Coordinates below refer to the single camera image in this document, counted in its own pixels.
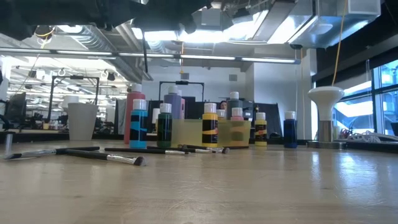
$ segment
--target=acrylic paint bottle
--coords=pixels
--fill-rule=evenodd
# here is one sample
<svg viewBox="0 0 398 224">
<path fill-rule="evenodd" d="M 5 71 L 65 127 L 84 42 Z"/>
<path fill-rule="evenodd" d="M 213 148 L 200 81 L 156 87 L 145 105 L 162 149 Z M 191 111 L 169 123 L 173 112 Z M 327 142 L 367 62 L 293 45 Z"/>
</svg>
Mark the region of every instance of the acrylic paint bottle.
<svg viewBox="0 0 398 224">
<path fill-rule="evenodd" d="M 256 146 L 267 146 L 267 121 L 265 113 L 256 113 L 254 126 L 256 129 Z"/>
<path fill-rule="evenodd" d="M 126 100 L 126 119 L 124 120 L 124 143 L 129 144 L 130 142 L 130 122 L 131 122 L 131 111 L 132 104 L 135 99 L 145 99 L 145 95 L 141 93 L 142 86 L 138 83 L 133 83 L 131 85 L 132 92 L 127 94 Z"/>
<path fill-rule="evenodd" d="M 131 112 L 130 148 L 143 149 L 147 147 L 147 102 L 135 99 Z"/>
<path fill-rule="evenodd" d="M 244 142 L 244 118 L 242 108 L 232 108 L 231 117 L 231 146 L 247 146 Z"/>
<path fill-rule="evenodd" d="M 226 114 L 225 110 L 217 110 L 218 120 L 225 120 Z"/>
<path fill-rule="evenodd" d="M 182 98 L 182 90 L 178 90 L 178 95 L 181 96 L 181 119 L 185 119 L 185 100 Z"/>
<path fill-rule="evenodd" d="M 226 102 L 226 119 L 230 120 L 232 117 L 232 108 L 242 108 L 243 102 L 239 100 L 238 92 L 231 92 L 230 99 Z"/>
<path fill-rule="evenodd" d="M 172 105 L 160 104 L 160 114 L 157 118 L 157 146 L 166 148 L 172 146 Z"/>
<path fill-rule="evenodd" d="M 215 103 L 205 103 L 205 114 L 202 117 L 202 146 L 217 147 L 218 145 L 218 116 Z"/>
<path fill-rule="evenodd" d="M 294 111 L 285 112 L 284 146 L 292 149 L 297 148 L 297 121 Z"/>
<path fill-rule="evenodd" d="M 178 95 L 178 87 L 176 85 L 169 87 L 169 94 L 164 95 L 164 103 L 172 105 L 173 119 L 181 119 L 181 96 Z"/>
</svg>

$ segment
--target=blue paint bottle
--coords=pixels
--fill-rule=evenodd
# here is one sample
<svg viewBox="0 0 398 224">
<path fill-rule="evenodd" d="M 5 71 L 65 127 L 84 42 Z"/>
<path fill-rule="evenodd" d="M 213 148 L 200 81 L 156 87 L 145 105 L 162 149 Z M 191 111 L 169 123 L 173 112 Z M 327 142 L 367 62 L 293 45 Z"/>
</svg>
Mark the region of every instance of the blue paint bottle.
<svg viewBox="0 0 398 224">
<path fill-rule="evenodd" d="M 297 121 L 294 111 L 285 112 L 284 146 L 291 149 L 297 148 Z"/>
<path fill-rule="evenodd" d="M 147 147 L 147 102 L 134 99 L 131 111 L 130 148 L 144 149 Z"/>
</svg>

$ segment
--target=paintbrush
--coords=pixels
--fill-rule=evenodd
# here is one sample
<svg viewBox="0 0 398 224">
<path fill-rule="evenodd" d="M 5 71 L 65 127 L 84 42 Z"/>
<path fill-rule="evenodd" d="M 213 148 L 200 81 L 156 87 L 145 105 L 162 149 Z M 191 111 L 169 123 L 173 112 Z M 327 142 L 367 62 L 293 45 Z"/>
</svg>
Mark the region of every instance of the paintbrush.
<svg viewBox="0 0 398 224">
<path fill-rule="evenodd" d="M 182 152 L 192 152 L 192 153 L 216 153 L 212 150 L 207 149 L 183 149 L 183 148 L 174 148 L 174 147 L 157 147 L 157 146 L 147 146 L 147 149 L 161 149 L 161 150 L 174 150 L 174 151 L 182 151 Z"/>
<path fill-rule="evenodd" d="M 216 153 L 228 154 L 229 148 L 227 147 L 205 147 L 205 146 L 192 146 L 192 145 L 178 145 L 182 149 L 203 149 L 203 150 L 211 150 Z"/>
<path fill-rule="evenodd" d="M 142 156 L 133 158 L 133 157 L 123 157 L 123 156 L 112 155 L 101 152 L 88 152 L 88 151 L 69 150 L 69 149 L 65 151 L 65 154 L 68 156 L 77 156 L 87 159 L 100 159 L 105 161 L 123 162 L 135 166 L 146 166 L 146 160 Z"/>
<path fill-rule="evenodd" d="M 23 153 L 14 153 L 10 155 L 5 155 L 5 160 L 11 159 L 21 159 L 21 158 L 31 158 L 31 157 L 41 157 L 41 156 L 51 156 L 51 155 L 64 155 L 67 149 L 79 150 L 79 151 L 96 151 L 99 150 L 100 147 L 69 147 L 62 149 L 47 149 L 33 152 L 23 152 Z"/>
<path fill-rule="evenodd" d="M 150 153 L 150 154 L 166 154 L 166 155 L 188 155 L 186 151 L 176 151 L 168 149 L 124 149 L 124 148 L 105 148 L 105 151 L 110 152 L 135 152 L 135 153 Z"/>
</svg>

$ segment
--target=pink paint bottle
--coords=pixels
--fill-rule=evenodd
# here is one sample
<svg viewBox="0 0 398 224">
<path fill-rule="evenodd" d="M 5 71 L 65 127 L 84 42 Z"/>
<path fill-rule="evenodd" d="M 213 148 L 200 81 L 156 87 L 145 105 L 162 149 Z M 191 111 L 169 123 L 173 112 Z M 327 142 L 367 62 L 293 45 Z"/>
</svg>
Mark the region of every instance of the pink paint bottle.
<svg viewBox="0 0 398 224">
<path fill-rule="evenodd" d="M 133 83 L 131 85 L 131 93 L 127 94 L 126 101 L 126 119 L 124 120 L 124 143 L 130 143 L 130 125 L 131 125 L 131 111 L 132 111 L 132 102 L 135 99 L 145 99 L 145 95 L 141 93 L 142 85 L 138 83 Z"/>
<path fill-rule="evenodd" d="M 181 96 L 181 119 L 185 119 L 185 100 L 182 98 L 182 90 L 178 90 L 178 95 Z"/>
</svg>

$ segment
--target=navy blue paint bottle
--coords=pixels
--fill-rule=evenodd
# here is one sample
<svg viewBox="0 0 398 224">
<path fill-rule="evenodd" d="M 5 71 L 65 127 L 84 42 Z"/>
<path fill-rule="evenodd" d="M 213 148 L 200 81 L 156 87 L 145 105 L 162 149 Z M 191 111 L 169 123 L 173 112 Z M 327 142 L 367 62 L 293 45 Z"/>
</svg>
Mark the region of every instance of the navy blue paint bottle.
<svg viewBox="0 0 398 224">
<path fill-rule="evenodd" d="M 291 149 L 297 148 L 297 121 L 294 111 L 285 112 L 284 146 Z"/>
</svg>

